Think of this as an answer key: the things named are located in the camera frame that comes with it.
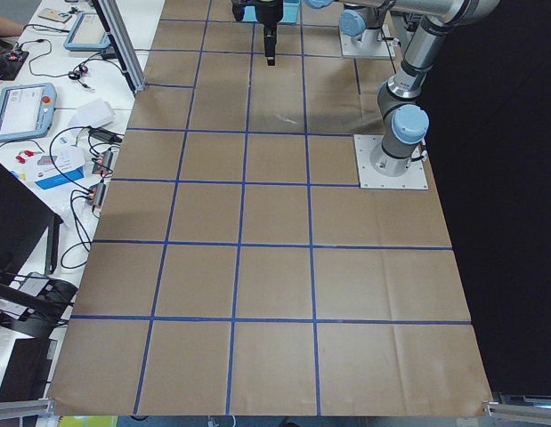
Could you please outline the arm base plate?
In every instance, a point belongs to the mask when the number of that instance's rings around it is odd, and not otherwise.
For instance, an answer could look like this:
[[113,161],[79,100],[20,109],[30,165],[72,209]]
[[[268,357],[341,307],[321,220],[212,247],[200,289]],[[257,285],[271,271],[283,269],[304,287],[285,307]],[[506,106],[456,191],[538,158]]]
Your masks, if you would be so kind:
[[395,59],[394,42],[387,24],[381,30],[366,29],[357,36],[350,36],[340,30],[342,56],[353,59],[389,60]]
[[396,159],[382,147],[382,135],[353,136],[359,184],[362,189],[428,190],[425,166],[420,148],[410,157]]

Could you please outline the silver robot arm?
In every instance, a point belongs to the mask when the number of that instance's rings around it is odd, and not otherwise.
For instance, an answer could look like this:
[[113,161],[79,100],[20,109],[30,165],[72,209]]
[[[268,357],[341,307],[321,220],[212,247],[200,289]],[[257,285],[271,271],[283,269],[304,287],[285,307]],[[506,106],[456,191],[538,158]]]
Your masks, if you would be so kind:
[[378,107],[385,135],[370,154],[373,168],[384,176],[404,175],[416,161],[416,146],[424,141],[429,118],[416,105],[425,77],[434,64],[445,37],[458,26],[475,23],[497,7],[497,1],[356,1],[344,4],[344,12],[360,19],[366,28],[382,28],[389,11],[422,16],[400,69],[379,88]]
[[388,47],[385,17],[384,7],[344,4],[338,19],[343,53],[377,53]]

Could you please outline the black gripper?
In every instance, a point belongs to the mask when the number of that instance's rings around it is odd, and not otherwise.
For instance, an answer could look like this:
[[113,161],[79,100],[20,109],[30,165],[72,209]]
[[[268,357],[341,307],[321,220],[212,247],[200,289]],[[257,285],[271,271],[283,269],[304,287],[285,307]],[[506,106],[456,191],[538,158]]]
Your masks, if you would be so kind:
[[276,64],[276,38],[277,26],[283,19],[282,0],[257,0],[255,1],[255,16],[263,24],[264,32],[264,55],[267,65],[272,67]]

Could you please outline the person forearm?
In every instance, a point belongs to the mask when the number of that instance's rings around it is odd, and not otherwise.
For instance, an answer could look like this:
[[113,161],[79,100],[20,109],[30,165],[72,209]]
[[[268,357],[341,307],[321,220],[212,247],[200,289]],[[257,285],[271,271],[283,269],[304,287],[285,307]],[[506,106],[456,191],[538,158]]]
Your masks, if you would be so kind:
[[24,27],[13,20],[0,15],[0,37],[16,37],[20,36]]

